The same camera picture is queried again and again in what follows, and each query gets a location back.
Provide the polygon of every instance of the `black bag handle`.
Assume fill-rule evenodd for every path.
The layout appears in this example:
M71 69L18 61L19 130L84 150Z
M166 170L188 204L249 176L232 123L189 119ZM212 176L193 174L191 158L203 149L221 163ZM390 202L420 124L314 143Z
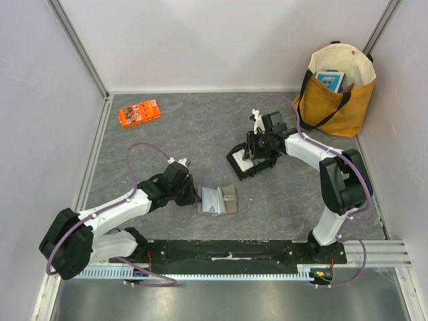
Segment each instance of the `black bag handle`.
M314 74L310 71L307 70L305 77L303 78L303 82L302 82L302 89L300 89L300 97L299 97L299 102L297 105L297 113L299 114L300 117L300 126L306 130L312 130L315 128L318 128L324 124L326 124L330 119L332 119L332 117L340 110L342 109L343 106L346 105L346 103L350 100L350 95L351 92L345 92L342 94L342 101L340 102L339 106L337 107L337 109L335 111L333 111L330 115L328 115L327 117L325 117L323 120L321 120L319 123L317 123L317 125L309 125L307 123L304 122L303 118L302 118L302 114L300 114L300 102L302 101L303 98L303 94L305 92L306 89L306 85L308 85L308 81L311 78L311 76L313 76Z

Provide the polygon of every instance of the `book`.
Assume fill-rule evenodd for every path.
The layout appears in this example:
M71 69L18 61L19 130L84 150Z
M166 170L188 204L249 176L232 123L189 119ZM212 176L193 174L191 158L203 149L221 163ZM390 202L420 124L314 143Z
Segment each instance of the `book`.
M315 78L333 92L338 92L345 78L344 72L316 72Z
M130 128L161 117L161 111L156 99L140 102L119 109L119 122L124 128Z

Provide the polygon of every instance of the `white wall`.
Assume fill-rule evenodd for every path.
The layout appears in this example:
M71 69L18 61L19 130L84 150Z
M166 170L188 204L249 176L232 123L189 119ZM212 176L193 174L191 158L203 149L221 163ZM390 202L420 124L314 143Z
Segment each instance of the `white wall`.
M71 206L102 98L44 0L0 10L0 319L29 320L39 243Z
M387 0L62 0L112 91L296 89L332 40L361 49Z
M428 2L403 1L372 55L377 84L360 135L394 238L428 299Z

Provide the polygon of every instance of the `blue book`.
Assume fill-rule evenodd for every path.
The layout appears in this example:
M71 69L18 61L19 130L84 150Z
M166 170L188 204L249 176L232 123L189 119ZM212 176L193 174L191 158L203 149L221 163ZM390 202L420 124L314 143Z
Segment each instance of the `blue book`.
M344 72L317 72L315 78L333 92L338 92L345 78Z

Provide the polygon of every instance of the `metal floor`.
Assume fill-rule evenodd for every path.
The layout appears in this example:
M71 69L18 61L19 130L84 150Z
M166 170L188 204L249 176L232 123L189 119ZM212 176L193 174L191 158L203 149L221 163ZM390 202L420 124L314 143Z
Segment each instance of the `metal floor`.
M337 281L351 269L335 269ZM63 282L51 321L410 321L394 269L366 270L350 286L281 281L180 281L131 288L119 280Z
M147 141L175 159L187 157L196 185L206 187L234 184L238 197L235 214L212 217L197 214L196 205L177 207L173 202L122 227L136 227L149 239L306 239L317 224L324 203L319 174L302 161L282 156L273 169L239 181L226 161L226 154L245 141L252 129L251 109L266 92L199 94L115 95L86 208L115 199L132 188L125 163L128 146ZM289 98L297 96L288 92ZM118 109L156 98L162 118L123 129ZM266 100L262 114L279 110L289 127L296 117L279 98ZM356 140L313 131L310 136L336 148L356 148ZM162 173L167 163L156 150L138 146L131 152L138 180ZM356 218L344 236L384 239L376 209Z

